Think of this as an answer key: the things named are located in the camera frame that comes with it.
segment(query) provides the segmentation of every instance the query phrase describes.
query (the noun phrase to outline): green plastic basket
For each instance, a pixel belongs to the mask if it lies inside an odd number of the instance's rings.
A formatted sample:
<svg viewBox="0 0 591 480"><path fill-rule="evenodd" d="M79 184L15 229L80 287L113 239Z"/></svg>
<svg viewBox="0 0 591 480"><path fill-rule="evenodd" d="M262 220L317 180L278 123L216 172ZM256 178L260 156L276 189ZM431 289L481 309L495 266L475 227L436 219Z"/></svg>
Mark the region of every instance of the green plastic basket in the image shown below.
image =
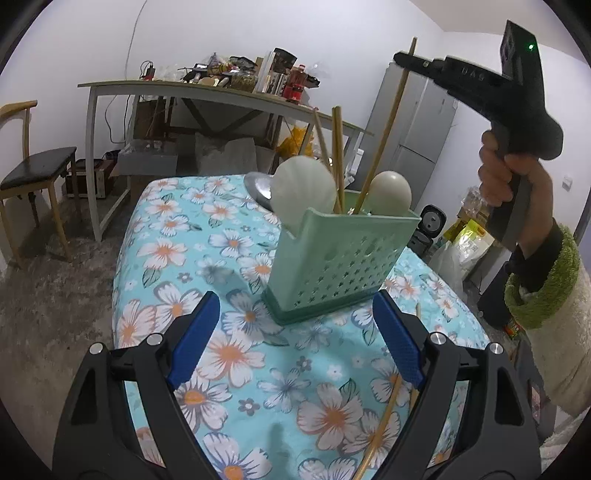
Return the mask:
<svg viewBox="0 0 591 480"><path fill-rule="evenodd" d="M358 192L346 192L347 208ZM262 298L282 325L339 310L382 285L420 217L335 215L309 208L297 237L282 228Z"/></svg>

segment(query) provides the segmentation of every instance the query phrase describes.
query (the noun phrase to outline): yellow plastic bag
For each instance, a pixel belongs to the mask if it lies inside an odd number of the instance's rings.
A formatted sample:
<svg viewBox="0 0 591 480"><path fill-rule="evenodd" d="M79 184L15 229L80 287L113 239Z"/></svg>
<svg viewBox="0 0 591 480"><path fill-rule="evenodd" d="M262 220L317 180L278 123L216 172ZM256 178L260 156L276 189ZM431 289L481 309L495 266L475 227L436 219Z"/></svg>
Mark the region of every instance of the yellow plastic bag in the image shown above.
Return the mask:
<svg viewBox="0 0 591 480"><path fill-rule="evenodd" d="M283 160L287 160L288 158L297 155L300 151L300 145L304 141L305 134L305 128L294 127L291 130L291 135L277 147L277 153L279 153L279 156L283 158ZM308 157L313 156L312 138L314 138L314 135L310 135L310 141L306 145L306 150L304 151L304 155L307 155Z"/></svg>

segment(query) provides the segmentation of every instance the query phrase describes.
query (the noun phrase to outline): black seat cushion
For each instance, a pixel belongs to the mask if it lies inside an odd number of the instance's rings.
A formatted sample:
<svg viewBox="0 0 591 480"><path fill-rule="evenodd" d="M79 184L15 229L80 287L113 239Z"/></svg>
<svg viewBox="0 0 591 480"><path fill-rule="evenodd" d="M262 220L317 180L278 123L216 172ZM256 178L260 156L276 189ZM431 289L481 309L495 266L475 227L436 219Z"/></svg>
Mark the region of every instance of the black seat cushion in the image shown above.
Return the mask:
<svg viewBox="0 0 591 480"><path fill-rule="evenodd" d="M29 183L49 180L64 168L75 153L76 147L55 148L35 153L20 162L2 180L0 190L8 190Z"/></svg>

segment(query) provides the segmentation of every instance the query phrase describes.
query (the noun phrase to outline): gray refrigerator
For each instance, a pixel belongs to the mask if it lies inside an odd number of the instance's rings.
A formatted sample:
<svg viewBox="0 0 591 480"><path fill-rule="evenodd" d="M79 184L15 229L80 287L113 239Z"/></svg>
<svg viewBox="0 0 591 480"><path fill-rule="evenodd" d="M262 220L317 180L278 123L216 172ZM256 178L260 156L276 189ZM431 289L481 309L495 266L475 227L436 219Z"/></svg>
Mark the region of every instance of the gray refrigerator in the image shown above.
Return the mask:
<svg viewBox="0 0 591 480"><path fill-rule="evenodd" d="M361 142L363 158L353 189L361 189L379 140L388 119L402 69L390 63L379 88ZM398 115L388 137L378 166L378 173L394 170L402 174L413 192L411 208L415 208L427 186L456 114L457 100L431 80L411 73L402 96Z"/></svg>

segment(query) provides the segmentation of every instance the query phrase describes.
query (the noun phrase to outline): metal screw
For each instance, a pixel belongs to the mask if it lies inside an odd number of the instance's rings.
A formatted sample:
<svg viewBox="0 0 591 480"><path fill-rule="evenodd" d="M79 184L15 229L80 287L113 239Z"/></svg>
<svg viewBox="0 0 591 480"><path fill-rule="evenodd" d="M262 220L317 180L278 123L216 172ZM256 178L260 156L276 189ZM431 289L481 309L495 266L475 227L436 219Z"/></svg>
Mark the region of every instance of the metal screw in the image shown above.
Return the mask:
<svg viewBox="0 0 591 480"><path fill-rule="evenodd" d="M503 353L503 346L500 343L491 343L488 348L491 349L491 352L494 353L495 355L500 355L501 353Z"/></svg>
<svg viewBox="0 0 591 480"><path fill-rule="evenodd" d="M439 332L433 332L429 338L435 345L443 345L446 342L445 335Z"/></svg>
<svg viewBox="0 0 591 480"><path fill-rule="evenodd" d="M162 340L164 340L162 335L160 335L159 333L153 333L152 335L150 335L148 337L148 339L146 340L146 343L148 345L155 346L155 345L160 345L162 343Z"/></svg>
<svg viewBox="0 0 591 480"><path fill-rule="evenodd" d="M88 349L91 355L98 355L103 351L103 344L100 342L93 343Z"/></svg>

